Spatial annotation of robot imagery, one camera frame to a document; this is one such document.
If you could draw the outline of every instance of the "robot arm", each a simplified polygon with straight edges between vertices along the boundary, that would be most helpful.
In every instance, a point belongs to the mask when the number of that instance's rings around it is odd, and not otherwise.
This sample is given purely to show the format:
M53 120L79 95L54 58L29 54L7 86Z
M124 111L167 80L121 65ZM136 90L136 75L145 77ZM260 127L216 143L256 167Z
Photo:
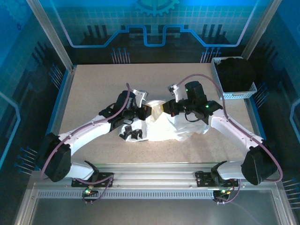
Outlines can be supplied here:
M176 85L168 87L175 95L175 99L163 105L164 112L171 116L179 113L194 113L198 120L203 120L221 132L224 136L239 146L245 157L244 161L222 162L211 170L211 176L216 183L222 183L228 179L247 179L251 184L258 185L276 172L277 167L270 156L253 139L266 146L265 141L246 130L230 116L225 116L220 104L215 101L207 101L202 85L198 81L185 85L187 99L179 99L182 95Z
M143 105L148 93L145 91L133 90L129 94L129 99L122 109L126 98L127 91L123 91L116 103L99 112L90 122L58 136L49 133L43 139L42 145L37 153L36 164L43 168L48 157L55 148L57 152L53 155L46 167L45 174L53 181L59 181L63 178L79 178L82 180L90 179L95 182L98 170L88 161L73 160L72 156L82 146L94 140L95 138L105 135L115 128L121 126L125 120L139 118L145 120L151 115L151 108Z

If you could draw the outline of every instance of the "white cloth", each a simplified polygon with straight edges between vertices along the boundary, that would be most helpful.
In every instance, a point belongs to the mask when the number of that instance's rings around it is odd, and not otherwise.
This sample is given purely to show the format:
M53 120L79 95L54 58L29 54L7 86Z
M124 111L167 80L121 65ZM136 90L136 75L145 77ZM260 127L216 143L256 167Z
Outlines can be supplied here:
M165 101L153 100L146 103L146 105L152 107L152 114L145 121L134 119L134 122L130 125L132 130L142 130L142 138L138 137L138 140L128 136L127 142L138 141L165 141L165 140L177 140L184 141L192 136L194 133L205 134L209 130L209 126L202 120L198 122L188 122L184 113L180 113L175 117L171 117L169 114L163 112L162 104ZM196 120L194 114L188 115L189 120ZM124 134L125 127L123 125L119 129L119 134Z

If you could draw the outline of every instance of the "black joint housing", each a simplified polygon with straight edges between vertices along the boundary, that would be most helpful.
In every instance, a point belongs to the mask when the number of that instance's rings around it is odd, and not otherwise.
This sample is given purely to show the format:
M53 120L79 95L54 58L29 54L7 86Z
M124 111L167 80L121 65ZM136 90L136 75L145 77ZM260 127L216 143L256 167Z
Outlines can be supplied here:
M59 137L53 133L49 133L44 137L35 160L36 165L40 169L43 168L49 155L60 142L61 140ZM57 182L63 179L69 173L70 169L71 149L68 144L62 144L50 160L45 170L45 174L53 182Z
M264 140L262 144L270 149ZM242 165L242 173L246 180L253 185L258 185L276 171L277 166L262 147L259 145L250 147Z
M118 110L120 110L120 108L122 108L122 106L124 105L124 102L126 100L126 96L127 96L127 90L122 91L121 94L119 94L118 99L116 101L116 103L113 105L113 113L115 114ZM135 108L136 103L135 103L135 94L130 92L129 94L129 100L124 108L124 110L128 110L131 108Z
M210 175L211 175L212 179L214 180L216 186L221 186L221 185L223 185L227 182L226 180L221 178L220 174L217 171L218 167L221 166L222 164L224 164L225 162L227 162L227 161L223 161L221 163L218 163L213 168L211 168Z
M198 81L186 83L185 88L188 100L195 101L196 105L203 105L207 103L203 87Z

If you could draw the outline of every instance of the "black fabric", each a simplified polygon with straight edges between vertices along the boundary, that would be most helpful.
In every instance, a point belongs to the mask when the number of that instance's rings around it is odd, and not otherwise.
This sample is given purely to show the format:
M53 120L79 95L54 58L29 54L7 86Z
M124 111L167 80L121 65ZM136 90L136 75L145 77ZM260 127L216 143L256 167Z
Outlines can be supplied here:
M255 80L255 71L245 59L228 58L216 64L224 92L248 91Z

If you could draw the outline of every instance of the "table surface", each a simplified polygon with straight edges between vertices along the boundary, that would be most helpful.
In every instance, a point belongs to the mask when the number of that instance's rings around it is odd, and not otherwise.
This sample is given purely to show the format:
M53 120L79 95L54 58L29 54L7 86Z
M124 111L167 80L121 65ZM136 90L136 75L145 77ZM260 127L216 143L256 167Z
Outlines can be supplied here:
M177 64L118 64L78 65L60 133L77 128L90 121L99 111L114 103L118 95L132 89L149 92L147 100L172 98L167 87L178 83L190 74L212 77L209 63ZM208 100L218 99L216 88L205 78L199 80ZM245 128L252 130L243 99L226 100L227 112ZM224 160L243 160L239 149L217 130L210 128L206 134L194 134L179 142L125 142L118 137L118 129L96 138L77 151L74 158L100 163L208 163Z

